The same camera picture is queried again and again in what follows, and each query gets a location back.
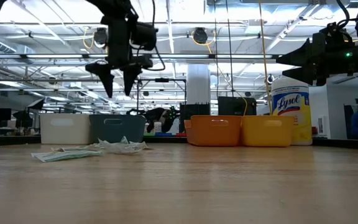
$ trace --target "disinfecting wipes canister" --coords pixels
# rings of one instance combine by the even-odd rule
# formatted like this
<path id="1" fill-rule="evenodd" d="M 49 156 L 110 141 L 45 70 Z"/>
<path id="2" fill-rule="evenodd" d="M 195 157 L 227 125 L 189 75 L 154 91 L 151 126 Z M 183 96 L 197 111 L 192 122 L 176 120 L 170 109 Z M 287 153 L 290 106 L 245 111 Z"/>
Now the disinfecting wipes canister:
<path id="1" fill-rule="evenodd" d="M 272 84 L 272 109 L 275 116 L 294 116 L 292 145 L 309 146 L 311 118 L 309 87 L 292 78 L 281 78 Z"/>

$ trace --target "desk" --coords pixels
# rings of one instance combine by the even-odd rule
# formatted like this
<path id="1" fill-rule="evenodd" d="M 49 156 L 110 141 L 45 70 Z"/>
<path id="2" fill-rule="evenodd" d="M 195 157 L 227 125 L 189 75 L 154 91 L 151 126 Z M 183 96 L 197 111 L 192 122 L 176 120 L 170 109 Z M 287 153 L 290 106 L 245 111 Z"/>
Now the desk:
<path id="1" fill-rule="evenodd" d="M 0 223 L 358 223 L 358 150 L 149 146 L 51 163 L 0 146 Z"/>

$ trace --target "plastic bin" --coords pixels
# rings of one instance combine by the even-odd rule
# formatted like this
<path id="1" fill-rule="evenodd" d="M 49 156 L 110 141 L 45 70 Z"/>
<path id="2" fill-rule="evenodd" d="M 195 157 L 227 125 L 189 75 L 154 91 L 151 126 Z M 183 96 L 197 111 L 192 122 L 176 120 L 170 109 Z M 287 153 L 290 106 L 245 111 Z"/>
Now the plastic bin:
<path id="1" fill-rule="evenodd" d="M 87 114 L 41 114 L 42 144 L 91 144 Z"/>
<path id="2" fill-rule="evenodd" d="M 187 141 L 196 146 L 238 146 L 240 116 L 192 116 L 185 120 Z"/>
<path id="3" fill-rule="evenodd" d="M 241 140 L 245 146 L 287 147 L 291 145 L 293 116 L 244 116 Z"/>
<path id="4" fill-rule="evenodd" d="M 140 115 L 90 115 L 93 142 L 98 139 L 110 143 L 120 142 L 125 136 L 128 141 L 143 140 L 146 119 Z"/>

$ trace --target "ceiling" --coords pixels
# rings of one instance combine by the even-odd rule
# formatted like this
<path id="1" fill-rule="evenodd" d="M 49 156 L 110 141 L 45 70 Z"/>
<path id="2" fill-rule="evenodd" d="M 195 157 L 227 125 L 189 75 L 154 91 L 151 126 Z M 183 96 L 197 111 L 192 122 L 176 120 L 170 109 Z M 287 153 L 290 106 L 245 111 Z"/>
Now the ceiling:
<path id="1" fill-rule="evenodd" d="M 132 5 L 139 15 L 139 21 L 151 23 L 153 17 L 152 1 L 132 0 Z M 262 54 L 260 33 L 260 14 L 258 1 L 227 0 L 156 0 L 155 26 L 158 28 L 157 47 L 161 54 Z M 327 23 L 344 19 L 344 13 L 334 0 L 263 0 L 265 47 L 269 55 L 282 55 L 303 45 L 305 40 L 326 26 Z M 342 0 L 347 5 L 351 17 L 358 12 L 358 1 Z M 103 54 L 104 50 L 92 45 L 93 32 L 104 27 L 99 22 L 102 13 L 94 5 L 84 0 L 19 0 L 7 1 L 0 12 L 0 44 L 5 49 L 13 49 L 14 54 Z M 350 22 L 347 31 L 357 39 L 354 22 Z M 196 27 L 204 27 L 211 42 L 207 46 L 197 45 L 191 38 Z M 92 109 L 125 111 L 136 106 L 136 92 L 130 97 L 115 92 L 113 99 L 108 99 L 103 91 L 95 91 L 97 97 L 88 96 L 87 89 L 103 89 L 94 75 L 85 71 L 84 65 L 93 60 L 49 60 L 34 59 L 31 64 L 0 58 L 0 79 L 31 79 L 31 82 L 18 83 L 31 89 L 75 89 L 85 91 L 34 91 L 43 96 L 59 96 L 66 101 L 50 99 L 51 102 L 75 102 L 78 105 L 96 103 Z M 155 60 L 155 68 L 161 66 Z M 167 59 L 166 69 L 162 72 L 144 71 L 141 78 L 177 78 L 185 79 L 189 63 L 206 63 L 211 70 L 211 83 L 217 84 L 216 62 L 214 60 Z M 265 87 L 265 68 L 263 60 L 218 60 L 218 66 L 224 74 L 233 77 L 234 88 L 240 94 Z M 283 70 L 292 66 L 280 65 L 268 60 L 267 73 L 278 78 Z M 112 72 L 114 89 L 122 89 L 122 74 Z M 51 77 L 57 79 L 87 79 L 86 82 L 37 82 Z M 0 88 L 20 88 L 0 83 Z M 220 76 L 220 95 L 225 95 L 229 85 Z M 158 105 L 177 105 L 184 99 L 184 93 L 178 83 L 150 82 L 144 87 L 151 90 L 149 96 L 140 94 L 142 107 L 151 108 Z M 160 89 L 174 90 L 160 92 Z M 259 98 L 263 93 L 253 92 Z M 216 99 L 216 92 L 211 92 L 211 99 Z"/>

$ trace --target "white bin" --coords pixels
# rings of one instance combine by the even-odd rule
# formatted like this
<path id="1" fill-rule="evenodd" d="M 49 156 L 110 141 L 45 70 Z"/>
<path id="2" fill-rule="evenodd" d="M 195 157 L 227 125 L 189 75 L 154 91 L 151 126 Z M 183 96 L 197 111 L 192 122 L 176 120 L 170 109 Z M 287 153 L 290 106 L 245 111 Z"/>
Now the white bin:
<path id="1" fill-rule="evenodd" d="M 41 114 L 42 144 L 91 144 L 87 114 Z"/>

